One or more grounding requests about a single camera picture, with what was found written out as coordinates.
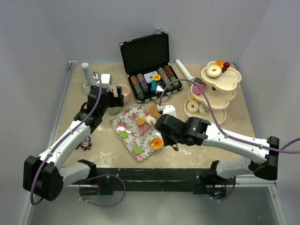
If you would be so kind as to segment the green ceramic cup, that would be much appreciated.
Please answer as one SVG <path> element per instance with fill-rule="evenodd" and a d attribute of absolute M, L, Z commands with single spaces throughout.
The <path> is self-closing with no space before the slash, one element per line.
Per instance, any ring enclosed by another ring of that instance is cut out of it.
<path fill-rule="evenodd" d="M 108 108 L 107 113 L 109 115 L 118 115 L 122 110 L 122 107 L 113 107 L 113 108 Z"/>

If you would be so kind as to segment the chocolate drizzled white donut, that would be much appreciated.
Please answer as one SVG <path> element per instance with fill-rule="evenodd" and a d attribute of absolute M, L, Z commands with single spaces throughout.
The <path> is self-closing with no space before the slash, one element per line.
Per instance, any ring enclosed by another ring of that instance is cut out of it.
<path fill-rule="evenodd" d="M 199 104 L 199 113 L 201 115 L 208 115 L 208 114 L 210 114 L 210 110 L 205 105 Z"/>

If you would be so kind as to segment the white glazed donut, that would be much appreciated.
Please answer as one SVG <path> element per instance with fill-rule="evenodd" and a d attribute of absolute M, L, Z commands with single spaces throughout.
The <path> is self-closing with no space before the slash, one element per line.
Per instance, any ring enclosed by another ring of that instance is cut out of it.
<path fill-rule="evenodd" d="M 207 68 L 206 73 L 208 77 L 216 78 L 222 74 L 222 68 L 217 65 L 213 65 Z"/>
<path fill-rule="evenodd" d="M 187 102 L 187 111 L 190 113 L 196 113 L 199 111 L 199 104 L 197 101 L 191 100 Z"/>

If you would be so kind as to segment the pink wafer sweet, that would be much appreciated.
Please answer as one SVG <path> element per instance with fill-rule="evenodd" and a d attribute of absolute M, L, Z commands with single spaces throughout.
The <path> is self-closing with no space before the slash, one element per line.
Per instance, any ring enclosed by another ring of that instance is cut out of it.
<path fill-rule="evenodd" d="M 205 85 L 202 85 L 202 84 L 200 84 L 200 85 L 198 85 L 198 86 L 194 85 L 194 86 L 192 87 L 192 92 L 193 92 L 193 94 L 195 94 L 195 95 L 201 95 L 201 94 L 202 94 L 201 91 L 202 91 L 202 90 L 205 91 L 205 89 L 206 89 L 206 86 L 205 86 Z"/>

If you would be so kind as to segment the chocolate layered cake slice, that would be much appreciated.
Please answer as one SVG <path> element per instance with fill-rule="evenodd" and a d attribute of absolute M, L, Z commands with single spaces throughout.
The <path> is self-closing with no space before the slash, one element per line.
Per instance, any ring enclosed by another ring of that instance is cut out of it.
<path fill-rule="evenodd" d="M 206 83 L 205 83 L 201 78 L 199 78 L 199 77 L 196 77 L 196 78 L 194 79 L 194 82 L 195 82 L 196 84 L 198 84 L 198 85 L 204 85 L 204 86 L 206 86 Z"/>

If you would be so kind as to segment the cream three-tier cake stand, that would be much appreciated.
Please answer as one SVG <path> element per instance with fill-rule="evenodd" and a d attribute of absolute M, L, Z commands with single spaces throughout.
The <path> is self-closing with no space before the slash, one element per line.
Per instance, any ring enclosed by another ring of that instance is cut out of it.
<path fill-rule="evenodd" d="M 199 117 L 201 119 L 214 122 L 212 115 L 215 116 L 217 122 L 222 124 L 226 120 L 226 110 L 231 100 L 236 96 L 236 88 L 241 82 L 241 74 L 238 70 L 230 67 L 229 62 L 225 62 L 222 67 L 222 74 L 216 78 L 207 76 L 208 67 L 215 65 L 215 61 L 211 61 L 201 70 L 200 78 L 206 83 L 206 89 L 201 95 L 195 95 L 192 92 L 193 84 L 184 103 L 184 113 L 187 117 Z M 199 111 L 190 113 L 187 111 L 187 103 L 193 96 L 198 104 L 203 104 L 210 110 L 210 114 L 201 115 Z"/>

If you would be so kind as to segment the orange glazed donut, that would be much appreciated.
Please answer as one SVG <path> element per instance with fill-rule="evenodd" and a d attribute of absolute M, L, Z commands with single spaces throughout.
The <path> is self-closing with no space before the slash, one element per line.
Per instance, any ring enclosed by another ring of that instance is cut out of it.
<path fill-rule="evenodd" d="M 222 61 L 222 60 L 215 61 L 215 65 L 216 65 L 216 66 L 219 66 L 219 67 L 221 67 L 221 68 L 223 67 L 224 63 L 225 63 L 225 62 Z"/>

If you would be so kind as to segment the metal tongs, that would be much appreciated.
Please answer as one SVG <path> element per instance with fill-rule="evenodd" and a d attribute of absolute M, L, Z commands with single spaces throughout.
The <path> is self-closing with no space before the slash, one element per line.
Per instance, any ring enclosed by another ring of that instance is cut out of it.
<path fill-rule="evenodd" d="M 148 115 L 148 116 L 146 117 L 145 120 L 146 120 L 149 124 L 151 124 L 153 127 L 154 127 L 155 124 L 156 124 L 156 120 L 155 120 L 152 116 L 150 116 L 150 115 Z M 161 133 L 160 133 L 160 132 L 158 132 L 157 137 L 162 139 L 162 136 L 161 136 Z M 173 146 L 171 146 L 171 147 L 172 147 L 175 151 L 179 151 L 178 145 L 173 145 Z"/>

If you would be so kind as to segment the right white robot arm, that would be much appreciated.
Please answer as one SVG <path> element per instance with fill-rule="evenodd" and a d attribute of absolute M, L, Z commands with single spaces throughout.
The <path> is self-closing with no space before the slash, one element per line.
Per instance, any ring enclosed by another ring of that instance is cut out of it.
<path fill-rule="evenodd" d="M 268 150 L 269 146 L 278 148 L 279 139 L 253 139 L 244 135 L 232 138 L 227 131 L 222 134 L 218 127 L 207 120 L 190 117 L 185 122 L 176 117 L 163 114 L 157 120 L 155 129 L 162 135 L 166 146 L 178 143 L 187 146 L 209 146 L 223 149 L 241 157 L 231 161 L 212 162 L 208 178 L 214 184 L 239 175 L 253 174 L 264 180 L 278 178 L 278 152 Z"/>

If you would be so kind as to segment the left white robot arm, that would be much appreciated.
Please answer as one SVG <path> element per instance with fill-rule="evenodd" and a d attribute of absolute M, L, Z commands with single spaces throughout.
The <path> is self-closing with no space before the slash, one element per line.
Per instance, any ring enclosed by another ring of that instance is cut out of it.
<path fill-rule="evenodd" d="M 23 188 L 30 192 L 32 205 L 37 205 L 34 196 L 53 201 L 62 189 L 83 180 L 92 184 L 97 179 L 96 165 L 81 159 L 73 166 L 64 167 L 66 159 L 101 124 L 108 108 L 123 107 L 124 96 L 120 86 L 117 96 L 103 87 L 92 87 L 87 102 L 74 117 L 65 133 L 39 156 L 29 156 L 24 162 Z"/>

